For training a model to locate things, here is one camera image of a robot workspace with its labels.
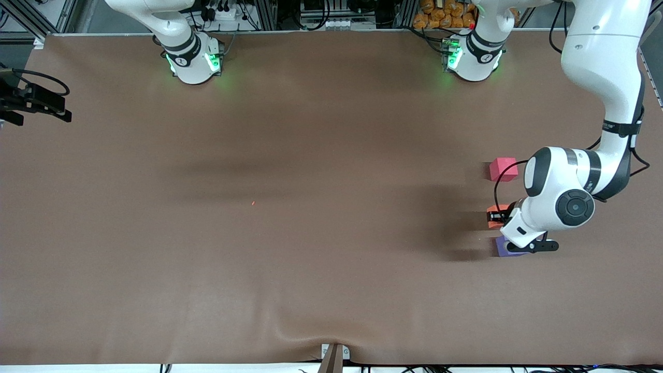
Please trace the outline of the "purple foam block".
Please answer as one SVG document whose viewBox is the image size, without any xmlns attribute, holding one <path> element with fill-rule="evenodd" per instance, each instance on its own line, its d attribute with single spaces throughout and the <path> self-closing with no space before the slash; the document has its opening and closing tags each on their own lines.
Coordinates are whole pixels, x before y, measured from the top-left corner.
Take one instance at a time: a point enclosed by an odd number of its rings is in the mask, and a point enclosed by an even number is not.
<svg viewBox="0 0 663 373">
<path fill-rule="evenodd" d="M 505 236 L 495 238 L 498 257 L 518 257 L 525 255 L 527 252 L 511 252 L 508 250 L 508 245 L 511 243 Z"/>
</svg>

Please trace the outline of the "brown table mat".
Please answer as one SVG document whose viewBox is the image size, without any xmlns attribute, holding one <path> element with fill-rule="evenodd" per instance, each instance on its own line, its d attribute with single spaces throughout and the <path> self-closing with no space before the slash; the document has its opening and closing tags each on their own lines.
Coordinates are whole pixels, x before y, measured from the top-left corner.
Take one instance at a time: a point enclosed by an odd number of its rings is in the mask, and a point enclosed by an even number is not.
<svg viewBox="0 0 663 373">
<path fill-rule="evenodd" d="M 150 36 L 50 36 L 70 123 L 0 130 L 0 365 L 663 364 L 652 167 L 557 252 L 500 258 L 486 167 L 584 148 L 603 105 L 543 32 L 481 83 L 406 32 L 239 35 L 192 87 Z"/>
</svg>

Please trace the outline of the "orange foam block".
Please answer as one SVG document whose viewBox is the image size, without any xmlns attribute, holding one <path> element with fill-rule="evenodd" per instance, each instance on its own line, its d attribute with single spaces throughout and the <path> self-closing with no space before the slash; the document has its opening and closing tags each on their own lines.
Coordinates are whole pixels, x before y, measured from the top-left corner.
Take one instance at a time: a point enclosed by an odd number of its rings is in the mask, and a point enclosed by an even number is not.
<svg viewBox="0 0 663 373">
<path fill-rule="evenodd" d="M 504 225 L 503 222 L 489 222 L 489 221 L 488 221 L 488 212 L 489 212 L 489 211 L 504 211 L 507 207 L 508 207 L 508 205 L 493 205 L 493 206 L 490 206 L 490 207 L 487 209 L 487 225 L 488 225 L 488 229 L 500 229 L 500 228 L 503 227 L 503 225 Z"/>
</svg>

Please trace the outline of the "bag of orange snacks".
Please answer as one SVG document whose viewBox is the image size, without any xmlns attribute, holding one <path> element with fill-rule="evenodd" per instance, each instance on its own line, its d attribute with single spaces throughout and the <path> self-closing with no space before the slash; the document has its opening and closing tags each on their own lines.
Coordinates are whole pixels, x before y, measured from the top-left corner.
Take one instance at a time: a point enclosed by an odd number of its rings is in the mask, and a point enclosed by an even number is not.
<svg viewBox="0 0 663 373">
<path fill-rule="evenodd" d="M 414 15 L 412 28 L 451 29 L 474 28 L 479 15 L 471 2 L 461 0 L 419 0 L 419 10 Z"/>
</svg>

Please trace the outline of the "white power strip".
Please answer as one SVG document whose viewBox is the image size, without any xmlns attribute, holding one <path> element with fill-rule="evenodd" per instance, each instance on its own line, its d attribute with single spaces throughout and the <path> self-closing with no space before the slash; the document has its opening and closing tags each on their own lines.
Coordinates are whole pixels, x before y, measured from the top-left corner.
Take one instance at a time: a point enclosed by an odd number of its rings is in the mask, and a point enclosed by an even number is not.
<svg viewBox="0 0 663 373">
<path fill-rule="evenodd" d="M 206 7 L 205 15 L 208 21 L 235 22 L 242 20 L 244 13 L 236 3 L 222 3 L 221 7 Z"/>
</svg>

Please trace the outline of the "pink foam block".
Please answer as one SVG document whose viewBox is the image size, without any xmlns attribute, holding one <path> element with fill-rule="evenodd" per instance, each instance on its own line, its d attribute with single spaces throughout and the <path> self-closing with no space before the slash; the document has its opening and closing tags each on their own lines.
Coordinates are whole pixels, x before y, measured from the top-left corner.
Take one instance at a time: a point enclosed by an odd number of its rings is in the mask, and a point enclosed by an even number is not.
<svg viewBox="0 0 663 373">
<path fill-rule="evenodd" d="M 509 182 L 518 177 L 518 165 L 516 158 L 498 157 L 488 166 L 489 176 L 492 182 Z"/>
</svg>

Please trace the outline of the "white terminal block row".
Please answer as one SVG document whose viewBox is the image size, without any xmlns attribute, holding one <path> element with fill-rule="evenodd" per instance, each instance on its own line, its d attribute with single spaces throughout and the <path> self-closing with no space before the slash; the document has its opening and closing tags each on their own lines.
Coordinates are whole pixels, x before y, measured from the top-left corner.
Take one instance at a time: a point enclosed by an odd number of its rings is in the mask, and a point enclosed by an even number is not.
<svg viewBox="0 0 663 373">
<path fill-rule="evenodd" d="M 318 31 L 370 31 L 377 29 L 373 19 L 331 18 L 318 28 Z"/>
</svg>

